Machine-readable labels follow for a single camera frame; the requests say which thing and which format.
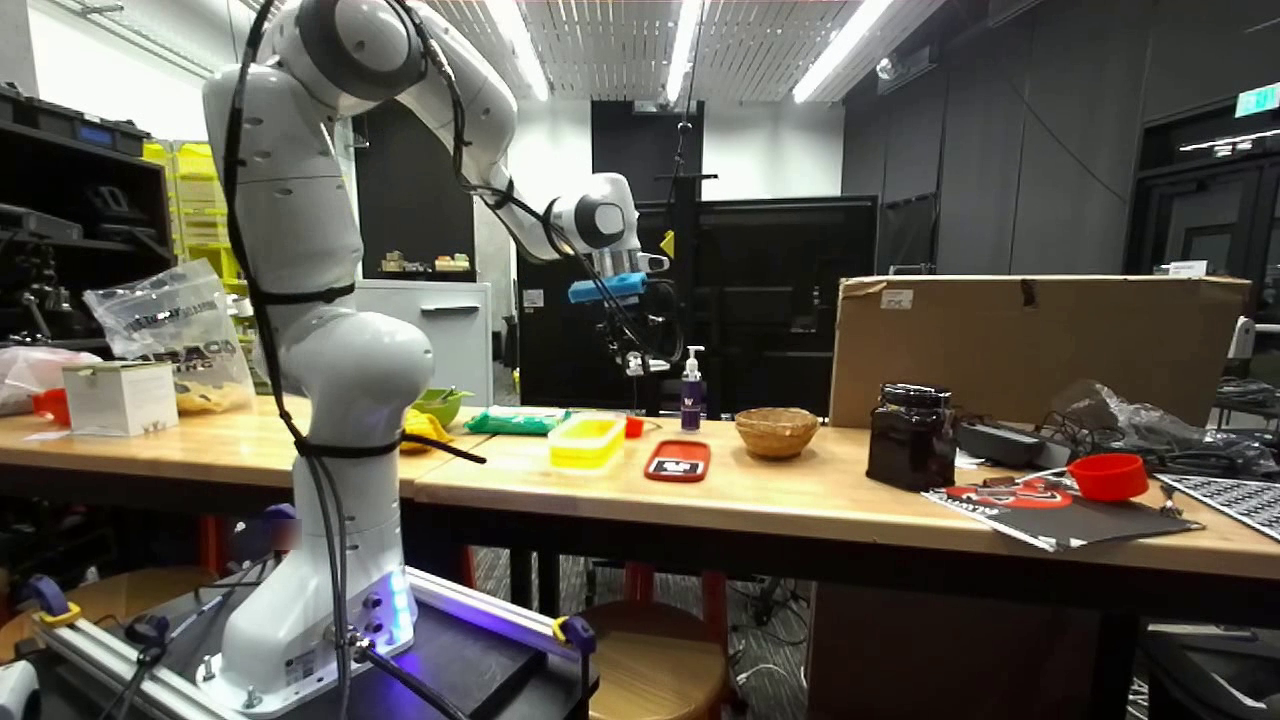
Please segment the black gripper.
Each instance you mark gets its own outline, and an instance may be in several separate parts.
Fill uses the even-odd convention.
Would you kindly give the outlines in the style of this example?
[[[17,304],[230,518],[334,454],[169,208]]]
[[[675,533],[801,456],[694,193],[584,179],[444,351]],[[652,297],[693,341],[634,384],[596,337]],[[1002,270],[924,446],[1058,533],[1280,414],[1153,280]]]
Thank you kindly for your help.
[[[685,346],[685,301],[673,289],[648,289],[634,301],[600,304],[600,331],[612,363],[627,376],[678,376]]]

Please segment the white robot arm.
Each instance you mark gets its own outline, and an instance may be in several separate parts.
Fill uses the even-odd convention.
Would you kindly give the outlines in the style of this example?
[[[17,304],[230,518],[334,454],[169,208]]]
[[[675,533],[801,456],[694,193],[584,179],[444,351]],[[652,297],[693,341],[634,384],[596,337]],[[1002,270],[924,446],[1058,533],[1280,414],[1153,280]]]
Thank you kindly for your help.
[[[243,60],[204,85],[237,263],[290,428],[297,544],[228,615],[204,687],[243,715],[284,715],[356,674],[363,647],[417,642],[398,540],[398,420],[430,379],[430,341],[356,304],[363,241],[331,124],[408,107],[450,150],[457,175],[531,260],[577,260],[580,291],[622,304],[659,257],[641,245],[617,173],[527,203],[507,175],[514,97],[428,0],[278,0]]]

